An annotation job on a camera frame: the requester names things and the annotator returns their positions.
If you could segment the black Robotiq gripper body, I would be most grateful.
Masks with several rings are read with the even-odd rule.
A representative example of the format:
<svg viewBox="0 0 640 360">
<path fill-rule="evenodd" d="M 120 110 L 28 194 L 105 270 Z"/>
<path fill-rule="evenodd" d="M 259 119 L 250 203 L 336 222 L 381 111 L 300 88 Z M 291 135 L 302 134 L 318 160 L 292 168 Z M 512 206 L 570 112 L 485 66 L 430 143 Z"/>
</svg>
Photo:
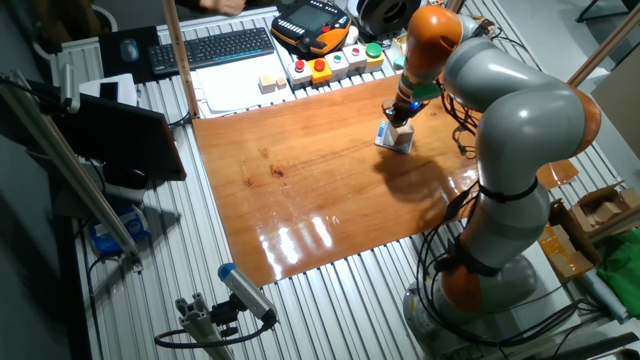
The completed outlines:
<svg viewBox="0 0 640 360">
<path fill-rule="evenodd" d="M 382 103 L 382 111 L 386 118 L 394 118 L 399 124 L 405 124 L 425 108 L 423 101 L 407 101 L 406 99 L 386 100 Z"/>
</svg>

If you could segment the bare person hand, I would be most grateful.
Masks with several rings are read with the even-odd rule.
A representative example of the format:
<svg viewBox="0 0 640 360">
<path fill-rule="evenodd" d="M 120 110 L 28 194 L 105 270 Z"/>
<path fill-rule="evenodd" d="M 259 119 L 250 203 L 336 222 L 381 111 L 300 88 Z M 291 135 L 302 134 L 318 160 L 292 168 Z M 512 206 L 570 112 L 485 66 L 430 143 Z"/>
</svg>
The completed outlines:
<svg viewBox="0 0 640 360">
<path fill-rule="evenodd" d="M 199 5 L 209 14 L 237 16 L 246 6 L 245 0 L 200 0 Z"/>
</svg>

